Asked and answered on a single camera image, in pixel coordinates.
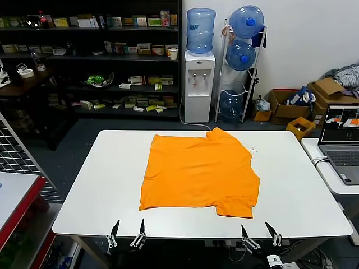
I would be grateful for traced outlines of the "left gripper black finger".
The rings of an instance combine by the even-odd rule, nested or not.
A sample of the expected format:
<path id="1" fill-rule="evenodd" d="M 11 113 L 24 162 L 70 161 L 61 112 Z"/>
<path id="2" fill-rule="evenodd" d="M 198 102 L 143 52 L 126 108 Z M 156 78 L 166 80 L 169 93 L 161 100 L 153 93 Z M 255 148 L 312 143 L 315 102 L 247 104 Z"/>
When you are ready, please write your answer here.
<path id="1" fill-rule="evenodd" d="M 119 224 L 120 224 L 120 220 L 117 220 L 117 222 L 111 229 L 111 233 L 109 235 L 106 235 L 109 248 L 115 248 L 117 246 L 116 236 L 117 236 Z"/>
<path id="2" fill-rule="evenodd" d="M 134 238 L 134 240 L 130 243 L 130 248 L 142 248 L 145 244 L 145 241 L 147 239 L 147 235 L 145 232 L 145 224 L 144 219 L 142 219 L 140 231 L 137 234 L 137 236 Z"/>

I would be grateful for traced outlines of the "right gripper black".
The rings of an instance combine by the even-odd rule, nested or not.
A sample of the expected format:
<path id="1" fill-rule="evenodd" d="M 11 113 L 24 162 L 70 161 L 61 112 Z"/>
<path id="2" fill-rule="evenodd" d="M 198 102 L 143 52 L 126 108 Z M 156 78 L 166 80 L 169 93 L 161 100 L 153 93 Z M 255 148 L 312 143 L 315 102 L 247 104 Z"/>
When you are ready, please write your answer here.
<path id="1" fill-rule="evenodd" d="M 282 235 L 278 234 L 275 229 L 268 223 L 265 222 L 265 225 L 273 239 L 273 246 L 281 247 L 282 246 Z M 242 243 L 249 248 L 250 250 L 259 250 L 260 245 L 251 239 L 243 225 L 241 225 L 242 233 Z M 280 258 L 280 248 L 261 248 L 259 250 L 260 259 L 264 262 L 265 268 L 282 268 L 282 260 Z"/>

